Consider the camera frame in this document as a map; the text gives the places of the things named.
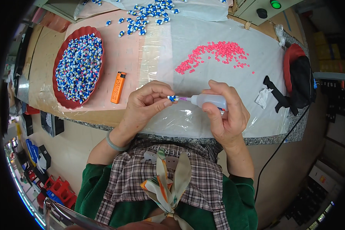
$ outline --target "forearm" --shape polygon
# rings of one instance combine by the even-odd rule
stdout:
[[[110,132],[109,137],[114,145],[124,147],[133,139],[134,135],[126,134],[116,127]],[[109,165],[119,153],[121,152],[111,148],[105,138],[93,148],[88,156],[87,164]]]
[[[240,135],[230,147],[224,147],[227,156],[227,170],[230,175],[254,178],[254,166],[251,155]]]

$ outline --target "hand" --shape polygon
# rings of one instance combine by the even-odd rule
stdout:
[[[173,103],[167,96],[175,92],[170,85],[161,81],[151,81],[129,95],[124,118],[119,124],[119,131],[133,138],[151,118]]]
[[[202,105],[202,110],[211,120],[212,135],[224,148],[234,147],[236,140],[242,140],[241,133],[246,128],[250,114],[234,87],[214,80],[210,80],[208,84],[211,89],[203,90],[202,93],[223,95],[228,108],[228,112],[221,116],[220,110],[214,104],[206,102]]]

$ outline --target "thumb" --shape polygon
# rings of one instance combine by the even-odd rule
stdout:
[[[214,104],[210,102],[203,103],[203,112],[207,113],[208,118],[211,121],[211,132],[215,134],[221,134],[224,132],[224,124],[222,122],[222,116],[220,110]]]
[[[154,115],[156,115],[157,113],[161,112],[162,110],[164,110],[165,108],[171,106],[173,103],[172,101],[170,101],[170,99],[164,98],[161,99],[149,106],[146,106],[146,113],[149,115],[149,117],[153,117]]]

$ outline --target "red tray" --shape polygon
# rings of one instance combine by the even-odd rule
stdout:
[[[59,52],[55,58],[54,69],[53,69],[53,89],[54,89],[54,94],[55,94],[57,101],[61,104],[61,106],[65,107],[65,108],[75,109],[75,108],[81,107],[84,103],[86,103],[91,98],[91,95],[93,94],[93,92],[97,89],[97,84],[100,81],[101,75],[103,73],[103,66],[104,65],[103,65],[103,63],[101,63],[99,77],[94,84],[94,89],[89,94],[89,97],[85,101],[83,101],[82,104],[79,103],[79,100],[75,101],[75,102],[72,100],[68,100],[61,91],[57,90],[57,82],[56,82],[56,76],[55,76],[56,68],[57,68],[57,65],[59,64],[59,61],[62,59],[62,55],[64,54],[64,50],[68,48],[69,40],[76,39],[76,38],[79,39],[80,36],[83,36],[85,34],[92,34],[92,33],[94,33],[96,37],[101,38],[101,33],[95,27],[86,26],[86,27],[81,27],[78,30],[75,30],[72,34],[70,34],[65,39],[65,41],[61,45]],[[102,51],[103,52],[101,55],[101,61],[102,61],[103,54],[105,53],[103,44],[102,44]]]

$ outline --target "green button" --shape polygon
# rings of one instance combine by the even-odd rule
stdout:
[[[275,9],[280,9],[281,8],[281,4],[280,2],[276,1],[276,0],[273,0],[271,1],[271,6]]]

